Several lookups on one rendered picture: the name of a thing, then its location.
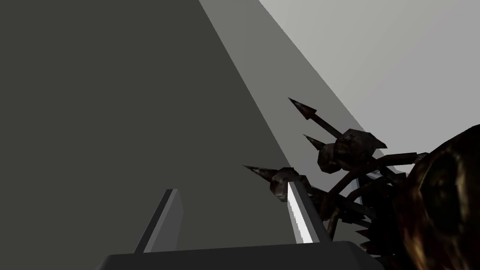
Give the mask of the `dark spiked metal ornament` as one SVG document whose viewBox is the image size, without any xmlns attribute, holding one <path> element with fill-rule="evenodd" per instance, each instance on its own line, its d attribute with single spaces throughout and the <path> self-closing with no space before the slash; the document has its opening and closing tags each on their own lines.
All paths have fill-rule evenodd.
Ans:
<svg viewBox="0 0 480 270">
<path fill-rule="evenodd" d="M 335 138 L 308 138 L 321 171 L 346 175 L 323 191 L 292 167 L 249 166 L 276 198 L 287 203 L 288 182 L 298 180 L 331 239 L 339 221 L 361 226 L 361 248 L 384 270 L 480 270 L 480 124 L 429 153 L 375 158 L 386 145 L 373 134 L 339 132 L 315 109 L 292 103 Z"/>
</svg>

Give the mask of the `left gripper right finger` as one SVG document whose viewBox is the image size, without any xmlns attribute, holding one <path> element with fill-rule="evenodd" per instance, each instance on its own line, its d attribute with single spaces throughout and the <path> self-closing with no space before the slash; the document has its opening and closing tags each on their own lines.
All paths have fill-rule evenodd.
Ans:
<svg viewBox="0 0 480 270">
<path fill-rule="evenodd" d="M 306 189 L 298 180 L 288 182 L 287 208 L 297 244 L 332 242 Z"/>
</svg>

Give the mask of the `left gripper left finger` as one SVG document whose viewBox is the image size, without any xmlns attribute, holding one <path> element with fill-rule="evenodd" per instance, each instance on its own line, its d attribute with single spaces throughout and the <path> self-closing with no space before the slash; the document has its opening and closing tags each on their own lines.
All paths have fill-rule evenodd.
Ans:
<svg viewBox="0 0 480 270">
<path fill-rule="evenodd" d="M 135 248 L 135 253 L 177 250 L 183 216 L 180 191 L 166 190 Z"/>
</svg>

